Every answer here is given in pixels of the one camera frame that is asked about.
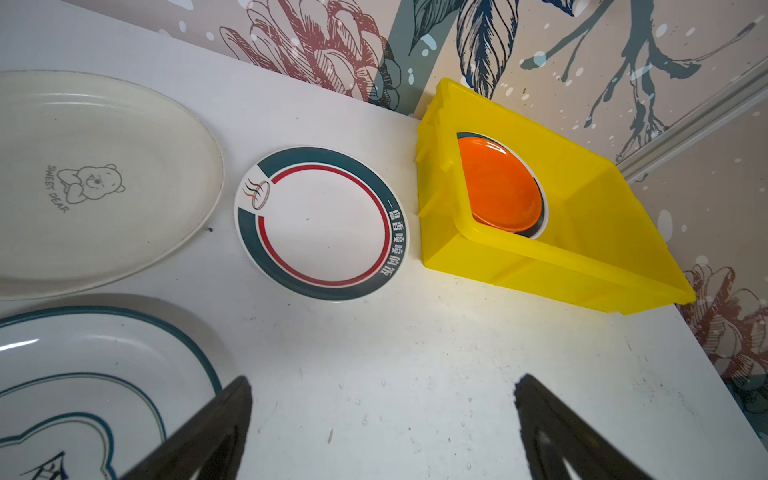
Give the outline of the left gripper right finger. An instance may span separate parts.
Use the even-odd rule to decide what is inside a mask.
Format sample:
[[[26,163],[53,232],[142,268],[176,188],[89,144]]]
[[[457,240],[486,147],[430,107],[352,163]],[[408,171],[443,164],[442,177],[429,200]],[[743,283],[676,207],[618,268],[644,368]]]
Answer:
[[[516,384],[515,406],[534,479],[649,477],[534,376]]]

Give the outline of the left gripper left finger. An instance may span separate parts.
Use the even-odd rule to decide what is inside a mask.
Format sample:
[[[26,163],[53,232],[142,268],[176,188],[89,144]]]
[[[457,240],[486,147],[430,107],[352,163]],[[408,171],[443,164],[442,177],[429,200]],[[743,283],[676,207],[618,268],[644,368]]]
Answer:
[[[244,454],[252,389],[239,376],[125,479],[234,479]]]

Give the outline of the small green rimmed plate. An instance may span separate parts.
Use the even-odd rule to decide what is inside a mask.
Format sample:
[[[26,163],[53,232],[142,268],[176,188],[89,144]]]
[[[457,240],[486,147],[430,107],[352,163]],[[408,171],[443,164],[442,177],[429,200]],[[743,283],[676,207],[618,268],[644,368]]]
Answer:
[[[235,191],[250,261],[280,286],[344,302],[383,288],[403,267],[410,232],[395,192],[369,166],[315,146],[275,151]]]

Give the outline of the plain cream plate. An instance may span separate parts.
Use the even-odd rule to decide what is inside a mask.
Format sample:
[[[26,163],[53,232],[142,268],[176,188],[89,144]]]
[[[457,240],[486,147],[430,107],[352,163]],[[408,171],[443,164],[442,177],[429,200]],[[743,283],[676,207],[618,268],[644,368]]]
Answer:
[[[177,250],[225,179],[219,144],[178,102],[101,75],[1,75],[1,296],[96,288]]]

